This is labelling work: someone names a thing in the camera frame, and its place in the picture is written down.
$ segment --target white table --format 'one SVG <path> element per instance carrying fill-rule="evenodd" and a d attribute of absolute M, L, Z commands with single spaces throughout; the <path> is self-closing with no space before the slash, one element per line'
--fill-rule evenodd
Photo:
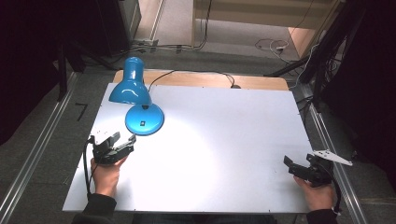
<path fill-rule="evenodd" d="M 108 101 L 115 85 L 108 85 L 92 129 L 119 131 L 121 144 L 131 136 L 124 125 L 131 105 Z M 121 167 L 116 210 L 308 212 L 283 163 L 287 155 L 308 166 L 312 152 L 290 91 L 153 86 L 150 95 L 165 122 L 157 133 L 137 136 Z M 64 211 L 84 209 L 84 181 L 81 159 Z"/>

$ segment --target black cable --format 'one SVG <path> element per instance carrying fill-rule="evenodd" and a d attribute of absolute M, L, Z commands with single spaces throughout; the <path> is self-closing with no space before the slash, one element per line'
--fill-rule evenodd
<path fill-rule="evenodd" d="M 202 49 L 206 43 L 206 40 L 207 40 L 207 25 L 209 24 L 209 16 L 210 16 L 211 8 L 212 8 L 212 0 L 210 0 L 210 2 L 209 2 L 209 7 L 208 7 L 207 13 L 206 13 L 204 40 L 200 43 L 200 45 L 198 45 L 198 46 L 191 46 L 191 45 L 156 45 L 156 46 L 151 46 L 151 45 L 146 45 L 146 44 L 140 44 L 139 47 L 130 49 L 126 53 L 133 52 L 133 51 L 139 51 L 141 49 L 156 49 L 156 48 L 185 49 L 185 50 L 200 50 L 200 49 Z"/>
<path fill-rule="evenodd" d="M 305 105 L 302 108 L 299 109 L 300 112 L 303 110 L 303 125 L 304 125 L 304 127 L 306 124 L 306 115 L 308 114 L 309 106 L 311 106 L 311 104 L 312 104 L 313 96 L 308 96 L 306 98 L 308 98 L 309 100 L 305 103 Z"/>
<path fill-rule="evenodd" d="M 90 188 L 90 186 L 91 186 L 91 181 L 90 181 L 89 178 L 88 178 L 87 147 L 88 147 L 88 144 L 93 143 L 92 140 L 93 140 L 93 138 L 90 137 L 90 138 L 85 142 L 84 150 L 82 150 L 82 159 L 83 159 L 83 161 L 84 161 L 85 186 L 87 187 L 87 198 L 88 198 L 88 200 L 90 199 L 90 197 L 91 197 L 92 194 L 91 194 L 91 188 Z"/>
<path fill-rule="evenodd" d="M 95 167 L 94 167 L 93 170 L 91 171 L 90 183 L 89 183 L 90 185 L 91 185 L 91 182 L 92 182 L 93 174 L 95 173 L 96 168 L 98 168 L 98 165 L 100 164 L 100 162 L 101 162 L 101 160 L 102 160 L 102 158 L 103 158 L 103 156 L 104 156 L 105 154 L 106 154 L 106 153 L 103 153 L 103 154 L 100 156 L 99 162 L 96 163 Z"/>
<path fill-rule="evenodd" d="M 344 43 L 346 38 L 347 37 L 344 37 L 344 39 L 338 41 L 329 53 L 328 60 L 325 62 L 325 74 L 321 84 L 322 89 L 324 89 L 327 86 L 327 84 L 329 84 L 330 81 L 334 78 L 334 72 L 333 72 L 334 65 L 335 68 L 337 66 L 337 63 L 335 61 L 340 63 L 342 62 L 342 60 L 335 59 L 335 55 L 337 54 L 338 50 L 340 49 L 341 45 Z"/>
<path fill-rule="evenodd" d="M 294 217 L 294 219 L 293 219 L 293 222 L 292 222 L 293 224 L 296 223 L 296 221 L 297 221 L 297 216 L 298 216 L 298 214 L 295 215 L 295 217 Z"/>
<path fill-rule="evenodd" d="M 259 50 L 264 51 L 264 49 L 262 49 L 262 46 L 259 45 L 259 43 L 260 43 L 261 41 L 263 41 L 263 40 L 271 40 L 271 41 L 274 41 L 274 39 L 270 39 L 270 38 L 259 39 L 259 40 L 254 44 L 254 46 L 256 47 L 256 49 L 259 49 Z M 277 56 L 278 56 L 279 59 L 281 59 L 283 62 L 285 62 L 285 67 L 288 66 L 288 65 L 291 64 L 291 63 L 297 62 L 297 61 L 287 61 L 287 60 L 284 60 L 284 59 L 280 58 L 280 54 L 281 54 L 282 52 L 283 52 L 283 50 L 280 51 L 280 53 L 277 54 Z M 299 73 L 299 72 L 296 70 L 297 68 L 294 68 L 293 71 L 297 74 L 297 76 L 299 76 L 301 73 Z M 288 71 L 287 73 L 288 73 L 291 77 L 296 77 L 296 76 L 293 75 L 290 71 Z"/>
<path fill-rule="evenodd" d="M 334 183 L 335 186 L 335 192 L 337 194 L 337 202 L 335 204 L 335 207 L 333 209 L 334 213 L 338 215 L 341 212 L 340 209 L 340 203 L 341 203 L 341 189 L 340 186 L 338 185 L 337 180 L 334 178 L 334 176 L 328 171 L 322 164 L 318 164 L 326 173 L 327 175 L 332 179 L 332 182 Z"/>
<path fill-rule="evenodd" d="M 129 51 L 123 52 L 121 55 L 119 55 L 119 58 L 114 60 L 113 62 L 108 62 L 108 64 L 114 64 L 117 63 L 119 60 L 121 60 Z M 84 61 L 85 64 L 90 65 L 90 66 L 101 66 L 102 64 L 100 63 L 94 63 L 94 62 L 88 62 Z"/>
<path fill-rule="evenodd" d="M 226 76 L 227 78 L 230 78 L 230 79 L 231 79 L 231 80 L 229 79 L 230 82 L 231 82 L 231 87 L 230 87 L 230 88 L 232 88 L 233 85 L 235 84 L 235 79 L 233 78 L 233 76 L 228 75 L 228 74 L 225 74 L 225 73 L 221 73 L 221 72 L 216 72 L 216 71 L 181 71 L 181 70 L 172 70 L 172 71 L 170 71 L 170 72 L 167 72 L 167 73 L 165 73 L 165 74 L 163 74 L 163 75 L 161 75 L 161 76 L 155 78 L 155 79 L 149 84 L 148 92 L 151 90 L 151 86 L 152 86 L 152 84 L 154 84 L 154 82 L 156 82 L 158 79 L 160 79 L 160 78 L 162 78 L 162 77 L 166 77 L 166 76 L 168 76 L 168 75 L 170 75 L 170 74 L 172 74 L 172 73 L 174 73 L 174 72 L 218 73 L 218 74 L 222 74 L 222 75 Z"/>
<path fill-rule="evenodd" d="M 301 100 L 296 101 L 296 104 L 299 104 L 300 102 L 302 102 L 302 101 L 304 101 L 304 100 L 311 100 L 312 97 L 313 97 L 312 95 L 307 96 L 307 97 L 305 97 L 305 98 L 303 98 L 303 99 L 301 99 Z"/>
<path fill-rule="evenodd" d="M 305 18 L 306 18 L 306 16 L 308 15 L 308 12 L 309 12 L 309 10 L 311 9 L 313 3 L 314 3 L 314 0 L 312 0 L 311 3 L 309 4 L 308 9 L 306 10 L 306 12 L 305 12 L 305 14 L 304 14 L 304 16 L 303 16 L 303 19 L 302 19 L 302 20 L 293 28 L 293 30 L 291 31 L 290 36 L 289 36 L 289 39 L 288 39 L 288 42 L 290 41 L 291 36 L 292 36 L 293 33 L 294 33 L 294 30 L 295 30 L 296 28 L 298 28 L 298 27 L 305 21 Z"/>

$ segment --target lamp base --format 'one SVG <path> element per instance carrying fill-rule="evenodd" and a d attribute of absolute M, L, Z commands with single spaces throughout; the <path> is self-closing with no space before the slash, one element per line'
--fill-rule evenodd
<path fill-rule="evenodd" d="M 131 133 L 149 135 L 160 130 L 163 120 L 163 111 L 157 105 L 134 105 L 125 116 L 125 125 Z"/>

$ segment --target wire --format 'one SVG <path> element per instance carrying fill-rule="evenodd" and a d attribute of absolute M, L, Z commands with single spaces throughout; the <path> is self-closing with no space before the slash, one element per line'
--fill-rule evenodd
<path fill-rule="evenodd" d="M 336 215 L 339 215 L 339 213 L 341 212 L 341 209 L 340 209 L 340 203 L 341 203 L 341 189 L 340 189 L 340 186 L 338 185 L 337 180 L 330 173 L 330 171 L 328 171 L 322 164 L 318 164 L 318 165 L 327 173 L 327 175 L 330 176 L 330 178 L 332 179 L 332 182 L 334 183 L 335 192 L 337 194 L 337 202 L 335 204 L 335 207 L 334 207 L 333 211 L 334 211 L 334 213 Z"/>
<path fill-rule="evenodd" d="M 314 0 L 312 0 L 311 3 L 309 4 L 308 9 L 306 10 L 306 12 L 305 12 L 305 14 L 304 14 L 304 16 L 303 16 L 303 19 L 302 19 L 302 20 L 293 28 L 293 30 L 291 31 L 290 36 L 289 36 L 289 39 L 288 39 L 288 42 L 290 41 L 291 36 L 293 35 L 295 29 L 298 28 L 298 27 L 305 21 L 305 18 L 306 18 L 306 16 L 308 15 L 309 10 L 311 10 L 311 7 L 312 7 L 312 4 L 313 4 L 313 3 L 314 3 Z"/>
<path fill-rule="evenodd" d="M 136 47 L 134 49 L 128 50 L 128 52 L 134 52 L 134 51 L 140 51 L 143 49 L 184 49 L 184 50 L 200 50 L 204 47 L 206 40 L 207 40 L 207 27 L 209 24 L 209 17 L 210 17 L 210 10 L 212 8 L 212 0 L 209 2 L 209 6 L 206 12 L 206 18 L 205 18 L 205 35 L 204 35 L 204 40 L 198 45 L 198 46 L 192 46 L 192 45 L 157 45 L 157 46 L 150 46 L 147 44 L 139 44 L 139 47 Z"/>
<path fill-rule="evenodd" d="M 277 54 L 276 52 L 274 52 L 274 50 L 273 50 L 273 48 L 272 48 L 272 45 L 273 45 L 275 42 L 279 42 L 279 41 L 285 42 L 286 45 L 285 45 L 285 46 L 282 46 L 282 47 L 281 47 L 282 50 L 279 52 L 279 54 Z M 291 61 L 288 61 L 288 60 L 283 59 L 282 57 L 280 57 L 280 54 L 283 52 L 283 49 L 284 49 L 285 47 L 287 47 L 288 45 L 289 45 L 289 42 L 286 41 L 286 40 L 273 40 L 273 41 L 271 41 L 271 43 L 270 43 L 270 50 L 275 54 L 275 56 L 276 56 L 277 58 L 279 58 L 279 59 L 282 60 L 283 62 L 285 62 L 285 63 L 291 63 Z"/>
<path fill-rule="evenodd" d="M 312 99 L 312 97 L 314 97 L 314 96 L 313 95 L 307 96 L 307 97 L 305 97 L 305 98 L 303 98 L 303 99 L 301 99 L 299 101 L 296 101 L 296 104 L 299 104 L 299 103 L 301 103 L 304 100 L 310 100 L 310 99 Z"/>
<path fill-rule="evenodd" d="M 103 158 L 103 157 L 101 156 L 100 159 L 99 159 L 99 162 L 96 163 L 95 167 L 93 168 L 93 170 L 92 170 L 92 172 L 91 172 L 90 183 L 89 183 L 90 185 L 91 185 L 91 181 L 92 181 L 93 174 L 95 173 L 96 168 L 98 168 L 98 165 L 99 165 L 100 161 L 102 160 L 102 158 Z"/>
<path fill-rule="evenodd" d="M 309 58 L 308 58 L 308 61 L 306 61 L 306 64 L 305 64 L 305 66 L 304 66 L 303 72 L 305 71 L 306 66 L 308 65 L 309 61 L 311 60 L 312 52 L 313 52 L 314 48 L 315 48 L 317 45 L 319 45 L 319 44 L 316 44 L 316 45 L 314 45 L 314 46 L 311 48 L 310 53 L 309 53 Z M 292 86 L 292 87 L 289 87 L 289 89 L 293 89 L 293 88 L 295 88 L 295 87 L 297 86 L 297 83 L 298 83 L 298 81 L 299 81 L 299 79 L 300 79 L 300 76 L 301 76 L 301 74 L 302 74 L 303 72 L 301 72 L 300 75 L 297 76 L 295 85 Z"/>
<path fill-rule="evenodd" d="M 303 110 L 303 125 L 304 125 L 304 127 L 305 127 L 305 124 L 306 124 L 306 115 L 308 114 L 308 111 L 309 111 L 309 106 L 311 106 L 311 104 L 312 104 L 312 100 L 313 100 L 313 96 L 309 96 L 309 97 L 306 97 L 307 99 L 307 102 L 305 103 L 305 105 L 303 106 L 303 107 L 301 107 L 298 111 L 302 111 Z"/>
<path fill-rule="evenodd" d="M 221 73 L 221 72 L 216 72 L 216 71 L 181 71 L 181 70 L 172 70 L 170 72 L 167 72 L 163 75 L 160 75 L 159 77 L 155 78 L 148 86 L 148 92 L 151 90 L 151 86 L 154 84 L 154 82 L 156 82 L 158 79 L 162 78 L 162 77 L 166 77 L 168 75 L 171 75 L 174 72 L 193 72 L 193 73 L 218 73 L 218 74 L 222 74 L 224 76 L 226 76 L 229 81 L 231 82 L 231 87 L 233 87 L 233 85 L 235 84 L 235 79 L 233 78 L 233 76 L 225 74 L 225 73 Z"/>
<path fill-rule="evenodd" d="M 82 159 L 84 161 L 84 175 L 85 175 L 85 186 L 87 187 L 87 198 L 91 197 L 91 180 L 88 178 L 88 164 L 87 164 L 87 147 L 89 143 L 92 143 L 93 138 L 90 137 L 84 145 L 84 150 L 82 150 Z"/>
<path fill-rule="evenodd" d="M 294 216 L 294 219 L 293 219 L 293 224 L 295 224 L 296 223 L 296 221 L 297 221 L 297 217 L 298 217 L 298 214 L 296 214 L 295 216 Z"/>

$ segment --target gray floor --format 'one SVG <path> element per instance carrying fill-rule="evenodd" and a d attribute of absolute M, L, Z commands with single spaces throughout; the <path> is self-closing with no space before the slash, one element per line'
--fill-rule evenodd
<path fill-rule="evenodd" d="M 134 53 L 144 60 L 146 68 L 178 69 L 195 71 L 219 71 L 236 74 L 260 76 L 284 66 L 278 59 L 237 56 L 210 52 L 183 51 L 175 54 L 171 50 L 157 50 L 155 53 Z M 76 170 L 83 144 L 87 139 L 95 115 L 102 100 L 106 84 L 112 81 L 114 71 L 102 66 L 92 65 L 84 74 L 77 74 L 76 87 L 68 101 L 56 129 L 48 141 L 35 171 L 28 182 L 21 199 L 16 205 L 8 223 L 70 223 L 73 213 L 62 212 L 64 199 Z M 296 101 L 303 98 L 298 89 L 293 89 Z M 1 195 L 14 180 L 22 164 L 33 148 L 37 137 L 43 130 L 47 119 L 56 105 L 58 88 L 54 88 L 26 118 L 13 137 L 0 146 L 0 184 Z M 88 105 L 82 115 L 81 106 Z M 333 143 L 340 155 L 350 158 L 353 148 L 343 122 L 335 118 L 325 105 L 322 115 L 331 134 Z M 306 130 L 313 149 L 321 148 L 316 128 L 307 116 Z M 396 204 L 395 192 L 390 187 L 384 173 L 371 163 L 355 161 L 354 166 L 346 168 L 368 223 L 394 223 Z M 353 223 L 347 207 L 340 223 Z M 292 223 L 295 215 L 276 215 L 279 223 Z M 132 214 L 116 213 L 118 223 L 130 223 Z M 305 223 L 304 215 L 299 215 L 297 223 Z"/>

